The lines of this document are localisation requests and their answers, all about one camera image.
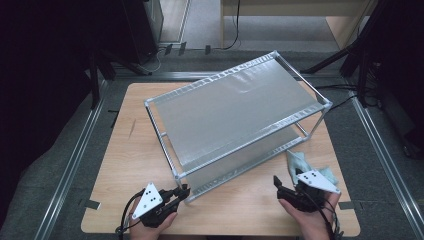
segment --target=black cable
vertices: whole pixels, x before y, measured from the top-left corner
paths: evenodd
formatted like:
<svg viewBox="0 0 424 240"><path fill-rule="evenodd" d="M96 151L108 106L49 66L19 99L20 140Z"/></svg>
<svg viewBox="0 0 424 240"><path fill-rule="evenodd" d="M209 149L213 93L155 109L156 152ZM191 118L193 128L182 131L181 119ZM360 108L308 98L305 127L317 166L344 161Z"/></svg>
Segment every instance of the black cable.
<svg viewBox="0 0 424 240"><path fill-rule="evenodd" d="M311 198L311 196L309 196L308 193L306 193L303 189L300 189L300 190L309 199L309 201L311 201L315 205L315 207L317 208L317 211L321 214L322 218L324 219L325 226L326 226L326 229L327 229L328 236L330 237L330 240L335 240L335 236L334 236L335 232L333 231L331 223L328 221L328 218L325 216L321 207L318 206L318 204Z"/></svg>
<svg viewBox="0 0 424 240"><path fill-rule="evenodd" d="M238 0L238 3L237 3L237 15L236 15L236 24L235 24L236 25L236 38L234 39L234 42L230 46L225 47L225 48L211 48L211 49L213 49L213 50L224 50L225 51L225 50L232 48L236 44L236 42L238 41L238 38L239 38L240 1L241 0ZM185 49L185 51L205 51L205 49L190 48L190 49Z"/></svg>
<svg viewBox="0 0 424 240"><path fill-rule="evenodd" d="M236 32L236 38L234 39L233 44L231 44L229 47L226 47L226 48L214 48L214 49L228 50L228 49L232 48L234 46L234 44L236 44L236 42L238 40L238 34L239 34L238 20L239 20L239 16L240 16L240 1L241 0L238 0L238 3L237 3L237 18L236 18L236 30L237 30L237 32Z"/></svg>
<svg viewBox="0 0 424 240"><path fill-rule="evenodd" d="M130 207L131 203L136 198L138 198L138 197L140 197L140 196L143 195L144 190L145 189L143 189L141 192L136 193L134 196L132 196L131 199L127 202L127 205L125 205L124 212L122 213L121 225L118 228L116 228L116 230L115 230L115 232L118 234L118 239L119 240L123 240L124 239L124 232L125 231L127 231L129 228L131 228L131 227L133 227L133 226L135 226L135 225L137 225L137 224L139 224L141 222L141 220L139 220L137 223L133 224L132 226L124 227L125 218L127 217L126 215L127 215L128 208Z"/></svg>

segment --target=crumpled cloth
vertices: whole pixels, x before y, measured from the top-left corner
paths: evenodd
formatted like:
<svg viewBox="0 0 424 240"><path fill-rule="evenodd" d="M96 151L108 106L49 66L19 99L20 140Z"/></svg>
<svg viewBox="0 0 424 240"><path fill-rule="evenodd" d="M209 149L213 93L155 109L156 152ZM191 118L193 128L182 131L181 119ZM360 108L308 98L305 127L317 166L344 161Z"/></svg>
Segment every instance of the crumpled cloth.
<svg viewBox="0 0 424 240"><path fill-rule="evenodd" d="M297 185L298 183L296 168L300 169L302 172L313 170L311 165L309 165L309 163L306 161L305 154L303 152L292 152L287 150L287 165L294 185ZM324 177L326 177L332 184L334 184L334 186L337 186L339 181L328 166L316 170L319 171Z"/></svg>

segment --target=hand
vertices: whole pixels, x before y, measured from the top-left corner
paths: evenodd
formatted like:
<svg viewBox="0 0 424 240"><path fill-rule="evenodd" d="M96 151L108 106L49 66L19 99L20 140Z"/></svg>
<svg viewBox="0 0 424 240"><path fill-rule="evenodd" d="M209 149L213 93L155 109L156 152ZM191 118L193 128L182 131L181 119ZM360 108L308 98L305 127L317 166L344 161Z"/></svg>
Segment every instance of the hand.
<svg viewBox="0 0 424 240"><path fill-rule="evenodd" d="M327 195L328 202L325 203L325 207L322 209L324 215L327 217L330 224L333 223L332 207L335 207L339 202L341 194L329 193ZM306 240L309 239L329 239L327 227L325 225L324 218L318 212L302 212L294 208L289 202L284 199L279 199L280 204L284 207L288 214L290 214L296 222L300 225L302 235Z"/></svg>
<svg viewBox="0 0 424 240"><path fill-rule="evenodd" d="M130 226L136 224L139 219L132 219L131 215L135 211L138 203L140 202L140 197L136 198L133 204L133 207L130 211ZM134 227L130 228L130 239L131 240L156 240L159 238L160 233L171 226L175 217L177 217L177 213L171 213L163 223L157 228L145 227L143 223L138 223Z"/></svg>

